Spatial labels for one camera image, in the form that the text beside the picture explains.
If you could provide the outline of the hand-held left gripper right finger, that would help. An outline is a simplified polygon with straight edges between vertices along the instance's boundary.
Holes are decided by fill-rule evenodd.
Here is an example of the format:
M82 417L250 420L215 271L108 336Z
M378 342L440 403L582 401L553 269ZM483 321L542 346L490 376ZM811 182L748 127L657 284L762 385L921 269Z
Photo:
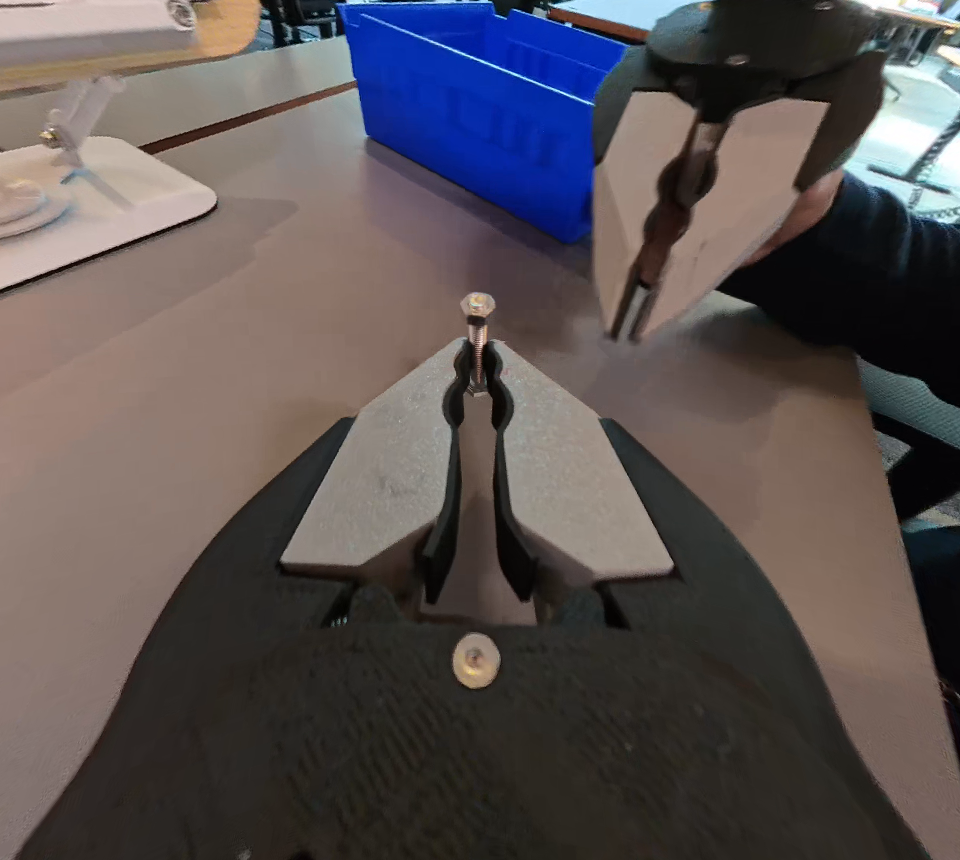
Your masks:
M601 418L506 344L487 344L501 571L522 602L663 577L672 560Z

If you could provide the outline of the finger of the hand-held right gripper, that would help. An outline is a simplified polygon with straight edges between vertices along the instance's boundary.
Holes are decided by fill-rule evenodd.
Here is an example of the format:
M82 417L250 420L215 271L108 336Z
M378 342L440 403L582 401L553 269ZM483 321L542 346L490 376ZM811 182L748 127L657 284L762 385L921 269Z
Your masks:
M673 233L696 111L666 91L635 91L593 173L592 281L611 339L652 339L702 298L693 207Z
M734 114L711 156L713 184L690 206L644 297L638 341L690 312L773 235L798 199L796 177L829 107L781 98Z

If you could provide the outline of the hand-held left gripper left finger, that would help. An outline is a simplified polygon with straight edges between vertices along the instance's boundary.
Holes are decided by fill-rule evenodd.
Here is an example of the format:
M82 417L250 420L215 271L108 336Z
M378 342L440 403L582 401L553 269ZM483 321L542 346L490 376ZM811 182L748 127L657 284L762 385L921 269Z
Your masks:
M281 555L286 571L437 602L457 551L468 350L456 338L352 419Z

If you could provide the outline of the silver bolt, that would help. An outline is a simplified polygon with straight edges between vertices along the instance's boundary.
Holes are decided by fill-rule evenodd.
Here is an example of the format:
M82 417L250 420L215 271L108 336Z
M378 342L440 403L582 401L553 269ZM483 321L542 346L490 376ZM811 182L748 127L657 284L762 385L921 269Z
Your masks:
M489 341L489 317L470 314L466 317L466 335L470 346L470 381L468 392L472 397L485 395L488 391L485 367L485 350Z

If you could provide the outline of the person's right forearm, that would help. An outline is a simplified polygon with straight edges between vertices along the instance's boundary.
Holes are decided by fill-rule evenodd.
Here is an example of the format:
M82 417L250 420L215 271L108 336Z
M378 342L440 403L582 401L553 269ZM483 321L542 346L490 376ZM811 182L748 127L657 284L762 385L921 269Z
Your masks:
M721 293L799 339L847 348L959 403L959 233L845 172L830 211Z

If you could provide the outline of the person's right hand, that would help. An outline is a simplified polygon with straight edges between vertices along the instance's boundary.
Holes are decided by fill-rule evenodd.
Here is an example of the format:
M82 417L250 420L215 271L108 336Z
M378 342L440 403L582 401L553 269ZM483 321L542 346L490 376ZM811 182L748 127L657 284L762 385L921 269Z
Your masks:
M843 168L825 174L802 192L776 230L741 264L744 269L773 254L780 247L815 227L833 206L842 186Z

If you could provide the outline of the blue plastic bin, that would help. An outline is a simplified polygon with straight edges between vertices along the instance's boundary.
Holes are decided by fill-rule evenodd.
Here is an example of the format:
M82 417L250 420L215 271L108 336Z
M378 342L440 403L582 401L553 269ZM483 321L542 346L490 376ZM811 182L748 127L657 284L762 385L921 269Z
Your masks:
M340 4L366 134L561 243L593 225L594 97L626 45L477 2Z

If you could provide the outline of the black mesh office chair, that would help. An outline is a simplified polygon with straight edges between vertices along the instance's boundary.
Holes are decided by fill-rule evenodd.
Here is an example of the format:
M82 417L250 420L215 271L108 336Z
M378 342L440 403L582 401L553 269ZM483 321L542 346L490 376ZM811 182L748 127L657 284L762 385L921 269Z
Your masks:
M900 522L958 494L959 410L922 381L858 361L873 429L906 447L886 473Z

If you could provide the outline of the white tablet stand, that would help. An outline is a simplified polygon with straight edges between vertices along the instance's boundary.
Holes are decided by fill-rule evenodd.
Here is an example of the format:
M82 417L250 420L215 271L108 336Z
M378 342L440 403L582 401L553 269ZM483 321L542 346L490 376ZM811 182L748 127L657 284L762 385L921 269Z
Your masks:
M215 191L129 142L94 135L115 76L69 82L39 141L1 154L1 290L209 215Z

